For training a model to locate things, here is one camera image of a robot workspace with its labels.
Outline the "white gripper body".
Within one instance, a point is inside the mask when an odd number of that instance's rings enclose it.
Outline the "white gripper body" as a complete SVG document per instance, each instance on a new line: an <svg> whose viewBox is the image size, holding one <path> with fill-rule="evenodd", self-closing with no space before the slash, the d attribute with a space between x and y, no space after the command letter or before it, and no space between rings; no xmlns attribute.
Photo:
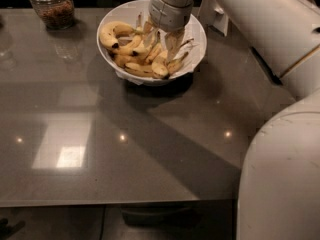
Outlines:
<svg viewBox="0 0 320 240"><path fill-rule="evenodd" d="M165 32L183 29L189 22L192 5L179 7L163 0L150 0L149 15L152 23Z"/></svg>

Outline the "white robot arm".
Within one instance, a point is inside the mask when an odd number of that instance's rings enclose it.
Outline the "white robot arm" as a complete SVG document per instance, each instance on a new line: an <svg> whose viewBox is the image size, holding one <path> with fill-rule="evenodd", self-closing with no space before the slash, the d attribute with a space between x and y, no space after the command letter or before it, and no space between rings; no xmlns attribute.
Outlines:
<svg viewBox="0 0 320 240"><path fill-rule="evenodd" d="M152 21L183 28L193 0L151 0ZM257 50L295 103L271 118L246 153L237 240L320 240L320 12L307 0L206 0Z"/></svg>

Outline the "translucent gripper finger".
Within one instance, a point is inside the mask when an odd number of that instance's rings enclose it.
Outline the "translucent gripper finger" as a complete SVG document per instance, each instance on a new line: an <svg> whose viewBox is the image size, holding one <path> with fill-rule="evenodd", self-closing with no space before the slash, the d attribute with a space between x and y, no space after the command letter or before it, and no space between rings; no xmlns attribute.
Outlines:
<svg viewBox="0 0 320 240"><path fill-rule="evenodd" d="M165 35L165 45L168 51L168 54L167 54L168 62L173 60L176 54L178 53L184 38L184 34L185 34L185 29L182 28L174 32L168 32Z"/></svg>
<svg viewBox="0 0 320 240"><path fill-rule="evenodd" d="M143 26L143 45L145 48L153 47L158 41L158 28L150 21L146 21Z"/></svg>

